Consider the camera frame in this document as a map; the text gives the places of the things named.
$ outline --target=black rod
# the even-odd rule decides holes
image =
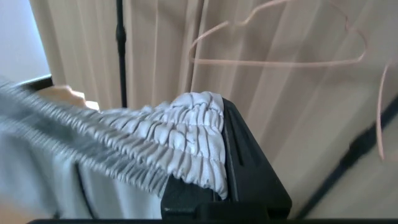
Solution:
[[[381,128],[384,129],[398,114],[398,95],[381,114]],[[317,191],[310,197],[310,200],[299,211],[296,218],[305,218],[317,206],[320,200],[340,180],[359,159],[366,155],[376,145],[376,123],[365,129],[349,145],[346,154],[340,159],[334,171],[323,181]]]
[[[118,25],[116,26],[116,40],[118,41],[119,69],[120,69],[120,91],[122,98],[122,107],[127,108],[127,90],[126,90],[126,31],[123,25],[123,2],[116,0],[116,11],[118,14]]]

